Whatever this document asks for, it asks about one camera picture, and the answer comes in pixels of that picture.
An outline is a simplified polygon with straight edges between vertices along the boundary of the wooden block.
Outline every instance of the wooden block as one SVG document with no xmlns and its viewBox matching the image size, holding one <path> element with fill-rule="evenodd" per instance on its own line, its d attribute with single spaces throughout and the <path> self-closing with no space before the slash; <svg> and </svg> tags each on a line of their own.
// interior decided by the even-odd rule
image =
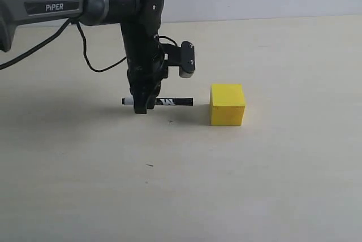
<svg viewBox="0 0 362 242">
<path fill-rule="evenodd" d="M 241 84 L 212 84 L 211 96 L 212 126 L 241 126 L 246 107 Z"/>
</svg>

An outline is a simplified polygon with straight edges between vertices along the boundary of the beige tabletop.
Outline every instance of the beige tabletop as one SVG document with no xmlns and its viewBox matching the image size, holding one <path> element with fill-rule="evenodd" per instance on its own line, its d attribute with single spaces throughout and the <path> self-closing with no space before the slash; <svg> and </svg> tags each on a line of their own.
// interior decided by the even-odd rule
<svg viewBox="0 0 362 242">
<path fill-rule="evenodd" d="M 55 28 L 20 28 L 10 54 Z M 86 28 L 102 68 L 117 25 Z M 0 72 L 0 241 L 359 241 L 362 16 L 164 24 L 195 107 L 135 115 L 127 65 L 88 70 L 74 27 Z M 211 127 L 211 83 L 242 83 L 243 127 Z"/>
</svg>

